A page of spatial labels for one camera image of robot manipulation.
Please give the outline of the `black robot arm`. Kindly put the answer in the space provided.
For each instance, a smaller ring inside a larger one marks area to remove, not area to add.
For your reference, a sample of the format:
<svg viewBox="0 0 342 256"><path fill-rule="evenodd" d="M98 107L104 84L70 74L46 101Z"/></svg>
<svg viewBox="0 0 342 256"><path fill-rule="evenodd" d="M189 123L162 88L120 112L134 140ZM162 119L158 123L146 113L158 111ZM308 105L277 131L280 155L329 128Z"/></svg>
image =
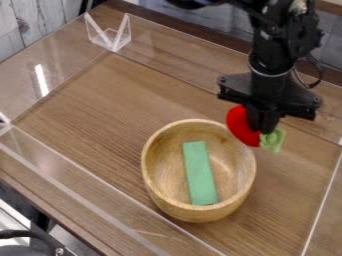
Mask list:
<svg viewBox="0 0 342 256"><path fill-rule="evenodd" d="M312 120L321 99L312 92L317 82L304 83L295 70L299 59L311 59L323 31L315 0L165 0L196 10L231 4L244 10L252 28L248 53L249 75L244 83L222 75L217 78L217 98L245 108L247 125L271 133L285 116Z"/></svg>

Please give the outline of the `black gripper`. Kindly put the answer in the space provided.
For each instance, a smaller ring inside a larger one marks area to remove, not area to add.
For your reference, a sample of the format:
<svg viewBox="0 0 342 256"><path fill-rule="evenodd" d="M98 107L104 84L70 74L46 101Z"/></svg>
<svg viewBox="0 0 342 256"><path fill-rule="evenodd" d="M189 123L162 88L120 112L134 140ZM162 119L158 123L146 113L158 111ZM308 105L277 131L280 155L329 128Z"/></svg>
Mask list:
<svg viewBox="0 0 342 256"><path fill-rule="evenodd" d="M267 77L256 73L221 75L217 98L245 105L248 102L261 103L277 108L261 114L261 133L269 134L276 128L280 115L289 115L305 120L313 120L321 99L305 89L287 73L279 77ZM260 112L252 105L245 105L249 128L260 129Z"/></svg>

